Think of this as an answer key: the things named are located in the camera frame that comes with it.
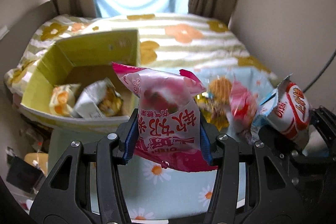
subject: open storage box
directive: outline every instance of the open storage box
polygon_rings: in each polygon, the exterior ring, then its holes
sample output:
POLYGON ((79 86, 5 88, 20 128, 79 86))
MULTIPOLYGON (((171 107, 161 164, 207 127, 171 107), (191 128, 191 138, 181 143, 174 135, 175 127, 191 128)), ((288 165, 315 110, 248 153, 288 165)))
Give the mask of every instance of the open storage box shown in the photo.
POLYGON ((137 97, 118 79, 110 63, 139 65, 136 29, 96 32, 65 38, 52 45, 39 61, 25 89, 21 111, 28 118, 49 127, 80 132, 110 133, 128 121, 137 97), (49 102, 55 85, 89 84, 108 77, 124 100, 114 117, 83 119, 52 115, 49 102))

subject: screw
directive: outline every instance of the screw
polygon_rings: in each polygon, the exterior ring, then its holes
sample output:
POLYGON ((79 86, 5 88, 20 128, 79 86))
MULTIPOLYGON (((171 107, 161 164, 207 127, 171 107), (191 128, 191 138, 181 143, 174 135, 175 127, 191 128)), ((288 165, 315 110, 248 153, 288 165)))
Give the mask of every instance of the screw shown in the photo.
POLYGON ((107 135, 107 138, 108 138, 109 140, 114 140, 114 139, 116 139, 117 137, 118 137, 118 135, 115 134, 115 133, 110 133, 110 134, 107 135))
POLYGON ((294 186, 298 185, 299 184, 299 179, 298 178, 293 178, 292 183, 293 183, 294 186))
POLYGON ((265 144, 262 141, 256 141, 255 146, 258 147, 258 148, 263 148, 265 146, 265 144))
POLYGON ((218 138, 219 138, 221 141, 226 141, 226 140, 227 140, 227 135, 226 135, 226 134, 219 134, 219 135, 218 135, 218 138))
POLYGON ((299 155, 299 153, 296 150, 293 150, 291 152, 291 155, 292 155, 292 157, 297 157, 299 155))
POLYGON ((79 146, 80 144, 81 144, 80 141, 73 141, 73 142, 71 143, 71 146, 72 146, 72 147, 77 147, 77 146, 79 146))

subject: bedspread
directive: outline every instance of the bedspread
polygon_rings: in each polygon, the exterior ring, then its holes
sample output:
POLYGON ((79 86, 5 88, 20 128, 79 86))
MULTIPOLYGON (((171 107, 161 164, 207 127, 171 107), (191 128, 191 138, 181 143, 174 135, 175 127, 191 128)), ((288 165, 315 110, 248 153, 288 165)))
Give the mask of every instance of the bedspread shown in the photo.
POLYGON ((35 32, 18 66, 5 74, 6 85, 12 93, 22 96, 36 64, 57 40, 119 28, 139 30, 143 67, 158 70, 188 67, 197 71, 210 67, 254 66, 271 82, 277 81, 220 21, 191 14, 157 13, 104 19, 57 16, 35 32))

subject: pink package edge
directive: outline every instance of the pink package edge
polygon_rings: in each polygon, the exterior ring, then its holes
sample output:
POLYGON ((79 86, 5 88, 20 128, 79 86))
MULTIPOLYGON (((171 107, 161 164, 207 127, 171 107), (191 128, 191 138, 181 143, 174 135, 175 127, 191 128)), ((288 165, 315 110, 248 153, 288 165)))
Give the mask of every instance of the pink package edge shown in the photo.
POLYGON ((200 112, 193 97, 206 88, 192 72, 175 75, 117 63, 112 67, 140 98, 136 155, 185 172, 217 169, 200 150, 200 112))

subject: cookie image on package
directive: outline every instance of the cookie image on package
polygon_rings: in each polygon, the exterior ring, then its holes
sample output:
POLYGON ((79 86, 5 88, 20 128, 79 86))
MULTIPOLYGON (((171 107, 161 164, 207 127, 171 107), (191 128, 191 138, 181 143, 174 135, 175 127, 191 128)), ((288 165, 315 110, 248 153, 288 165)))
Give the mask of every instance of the cookie image on package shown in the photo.
POLYGON ((209 85, 209 91, 215 96, 217 100, 222 101, 224 104, 229 103, 231 88, 231 82, 225 77, 212 80, 209 85))

